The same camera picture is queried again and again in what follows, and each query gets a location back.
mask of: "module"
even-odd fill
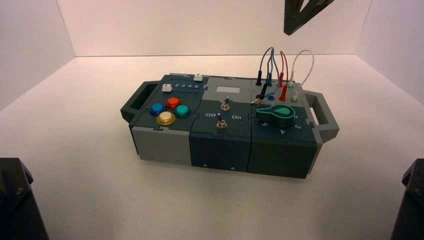
[[[304,179],[339,126],[323,95],[296,82],[284,100],[253,104],[263,84],[283,91],[277,80],[171,73],[144,82],[121,114],[142,160]]]

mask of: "carrying handle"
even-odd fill
[[[313,91],[303,91],[307,104],[315,112],[318,124],[315,128],[321,136],[322,143],[325,143],[337,136],[339,125],[334,118],[329,105],[321,93]]]
[[[145,81],[120,109],[123,119],[130,123],[139,114],[143,104],[161,81]]]

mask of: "small screen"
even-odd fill
[[[239,94],[240,93],[240,87],[232,87],[232,86],[217,86],[216,87],[217,92],[222,93],[233,93],[233,94]]]

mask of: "blue button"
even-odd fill
[[[148,112],[153,116],[158,116],[165,110],[166,110],[165,105],[163,105],[162,103],[155,103],[151,106]]]

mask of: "white wall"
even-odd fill
[[[55,0],[0,0],[0,110],[72,58]]]
[[[77,56],[355,51],[371,0],[336,0],[291,36],[284,0],[58,0]]]
[[[423,12],[423,0],[373,0],[355,53],[424,104]]]

